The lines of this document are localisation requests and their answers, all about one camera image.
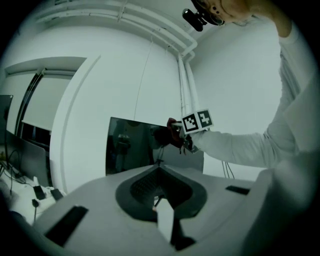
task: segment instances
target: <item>black camera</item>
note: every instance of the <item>black camera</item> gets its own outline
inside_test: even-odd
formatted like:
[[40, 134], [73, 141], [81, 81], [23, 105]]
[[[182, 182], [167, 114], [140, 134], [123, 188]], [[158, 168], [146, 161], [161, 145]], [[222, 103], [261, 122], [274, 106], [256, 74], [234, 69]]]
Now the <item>black camera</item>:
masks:
[[208, 23], [216, 26], [221, 26], [225, 22], [222, 19], [207, 12], [199, 3], [200, 0], [191, 0], [197, 13], [193, 13], [189, 9], [184, 9], [182, 17], [198, 32], [204, 30], [204, 26]]

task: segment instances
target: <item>white shirt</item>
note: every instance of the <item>white shirt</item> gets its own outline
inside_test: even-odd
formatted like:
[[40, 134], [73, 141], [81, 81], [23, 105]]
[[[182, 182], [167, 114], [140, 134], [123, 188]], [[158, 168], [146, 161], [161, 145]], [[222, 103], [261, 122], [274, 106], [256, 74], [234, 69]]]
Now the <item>white shirt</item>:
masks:
[[279, 38], [282, 96], [264, 134], [232, 135], [201, 131], [194, 145], [221, 161], [275, 167], [282, 159], [320, 148], [320, 78], [317, 62], [294, 23], [290, 35]]

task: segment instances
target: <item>white wall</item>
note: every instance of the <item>white wall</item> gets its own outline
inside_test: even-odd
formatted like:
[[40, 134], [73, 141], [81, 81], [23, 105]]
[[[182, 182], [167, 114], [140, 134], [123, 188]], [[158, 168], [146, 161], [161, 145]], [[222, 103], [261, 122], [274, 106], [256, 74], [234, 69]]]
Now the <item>white wall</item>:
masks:
[[51, 172], [67, 192], [105, 175], [111, 116], [133, 120], [136, 109], [135, 120], [158, 125], [181, 117], [177, 60], [148, 40], [105, 27], [54, 27], [26, 41], [5, 66], [48, 57], [91, 62], [68, 85], [52, 129]]
[[[209, 108], [213, 131], [263, 133], [281, 96], [280, 46], [274, 25], [228, 24], [202, 41], [191, 63], [202, 108]], [[238, 179], [255, 180], [260, 168], [230, 164]], [[204, 173], [224, 176], [222, 163], [205, 155]]]

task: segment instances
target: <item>black monitor screen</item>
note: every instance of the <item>black monitor screen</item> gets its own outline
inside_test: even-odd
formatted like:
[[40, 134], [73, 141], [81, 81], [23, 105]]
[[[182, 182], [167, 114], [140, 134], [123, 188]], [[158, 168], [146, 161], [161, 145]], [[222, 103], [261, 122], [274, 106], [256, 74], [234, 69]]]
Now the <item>black monitor screen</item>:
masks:
[[12, 98], [12, 95], [0, 95], [0, 145], [5, 144], [5, 130]]
[[204, 153], [190, 153], [169, 144], [170, 133], [165, 126], [111, 117], [107, 147], [106, 175], [139, 167], [164, 165], [193, 168], [203, 172]]

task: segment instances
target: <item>white desk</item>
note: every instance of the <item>white desk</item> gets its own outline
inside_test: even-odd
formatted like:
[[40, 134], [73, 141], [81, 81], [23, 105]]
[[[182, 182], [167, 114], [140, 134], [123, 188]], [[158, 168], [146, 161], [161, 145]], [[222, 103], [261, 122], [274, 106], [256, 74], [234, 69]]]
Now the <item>white desk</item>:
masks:
[[[5, 173], [10, 177], [10, 172], [5, 170]], [[1, 179], [8, 185], [9, 189], [11, 187], [11, 180], [4, 173], [1, 175]], [[25, 181], [31, 186], [35, 186], [33, 180], [25, 177]], [[32, 205], [32, 199], [36, 199], [39, 202], [39, 206], [36, 209], [36, 218], [38, 218], [45, 210], [56, 203], [56, 200], [50, 193], [53, 188], [41, 186], [43, 192], [45, 193], [45, 199], [38, 200], [33, 187], [28, 184], [20, 184], [12, 181], [12, 198], [9, 205], [11, 211], [15, 211], [25, 217], [25, 220], [32, 225], [34, 223], [35, 208]]]

